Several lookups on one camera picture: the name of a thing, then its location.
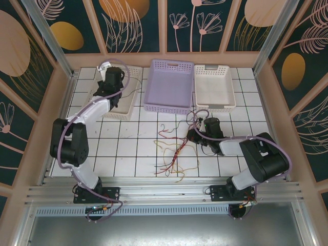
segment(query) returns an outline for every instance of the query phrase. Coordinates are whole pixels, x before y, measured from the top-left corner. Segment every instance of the black mounting plate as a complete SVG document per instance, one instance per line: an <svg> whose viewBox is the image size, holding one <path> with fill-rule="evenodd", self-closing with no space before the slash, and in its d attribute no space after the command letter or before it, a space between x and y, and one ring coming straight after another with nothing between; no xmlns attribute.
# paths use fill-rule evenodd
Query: black mounting plate
<svg viewBox="0 0 328 246"><path fill-rule="evenodd" d="M247 195L255 199L255 191L253 187L247 187L241 191L235 192L234 197L231 197L225 185L210 186L210 196L212 201L245 201L248 199Z"/></svg>
<svg viewBox="0 0 328 246"><path fill-rule="evenodd" d="M102 196L108 196L109 198L119 200L119 190L120 187L103 187ZM90 193L89 191L78 186L75 189L74 200L75 204L97 204L97 203L107 203L107 200L97 197Z"/></svg>

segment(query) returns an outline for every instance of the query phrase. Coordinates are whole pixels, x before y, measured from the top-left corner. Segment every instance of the floral wallpaper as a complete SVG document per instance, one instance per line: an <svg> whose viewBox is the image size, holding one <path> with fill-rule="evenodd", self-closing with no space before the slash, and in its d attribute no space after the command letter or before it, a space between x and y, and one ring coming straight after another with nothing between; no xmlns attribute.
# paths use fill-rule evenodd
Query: floral wallpaper
<svg viewBox="0 0 328 246"><path fill-rule="evenodd" d="M0 182L11 186L34 120L0 92Z"/></svg>
<svg viewBox="0 0 328 246"><path fill-rule="evenodd" d="M232 0L168 0L168 52L218 51Z"/></svg>
<svg viewBox="0 0 328 246"><path fill-rule="evenodd" d="M328 1L312 1L273 64L289 109L328 73Z"/></svg>
<svg viewBox="0 0 328 246"><path fill-rule="evenodd" d="M53 67L9 1L0 23L0 79L38 112Z"/></svg>

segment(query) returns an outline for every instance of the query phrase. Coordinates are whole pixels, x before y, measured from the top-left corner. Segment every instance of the basket handle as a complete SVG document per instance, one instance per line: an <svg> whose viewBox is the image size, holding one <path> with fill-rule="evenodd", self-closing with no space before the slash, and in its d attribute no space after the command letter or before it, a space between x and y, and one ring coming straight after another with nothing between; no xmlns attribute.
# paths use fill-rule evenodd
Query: basket handle
<svg viewBox="0 0 328 246"><path fill-rule="evenodd" d="M205 70L218 70L219 65L205 65Z"/></svg>

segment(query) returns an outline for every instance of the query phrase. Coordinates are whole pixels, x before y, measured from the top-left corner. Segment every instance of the orange circle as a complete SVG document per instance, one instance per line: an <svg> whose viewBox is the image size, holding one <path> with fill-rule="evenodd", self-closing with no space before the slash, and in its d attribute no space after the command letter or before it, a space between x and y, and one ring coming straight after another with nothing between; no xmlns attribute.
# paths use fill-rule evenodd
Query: orange circle
<svg viewBox="0 0 328 246"><path fill-rule="evenodd" d="M149 10L149 0L99 0L99 3L109 17L125 23L135 21L133 10L137 12L140 19Z"/></svg>

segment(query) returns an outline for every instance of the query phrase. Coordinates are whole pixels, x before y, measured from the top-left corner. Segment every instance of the white basket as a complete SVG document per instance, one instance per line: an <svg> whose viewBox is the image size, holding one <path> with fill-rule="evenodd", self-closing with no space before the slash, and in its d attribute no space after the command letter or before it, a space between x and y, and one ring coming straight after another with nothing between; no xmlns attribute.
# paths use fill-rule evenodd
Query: white basket
<svg viewBox="0 0 328 246"><path fill-rule="evenodd" d="M230 113L236 107L230 68L195 65L196 109Z"/></svg>
<svg viewBox="0 0 328 246"><path fill-rule="evenodd" d="M125 67L120 64L112 64L112 67L119 67L121 68L124 73L125 77L123 79L123 85L128 81L128 72L126 71ZM135 66L128 66L129 71L130 71L130 82L128 87L123 91L122 93L122 98L118 102L118 107L113 108L110 112L107 114L104 114L103 117L106 118L115 118L115 119L120 119L124 121L129 121L132 115L133 111L133 106L136 101L136 94L137 94L137 89L141 88L141 84L139 81L142 80L142 68L141 67L135 67ZM93 94L97 91L98 89L98 81L102 80L100 72L97 70L95 79L93 81L92 88L88 94L88 98L86 101L86 104L89 103L91 98L93 97Z"/></svg>

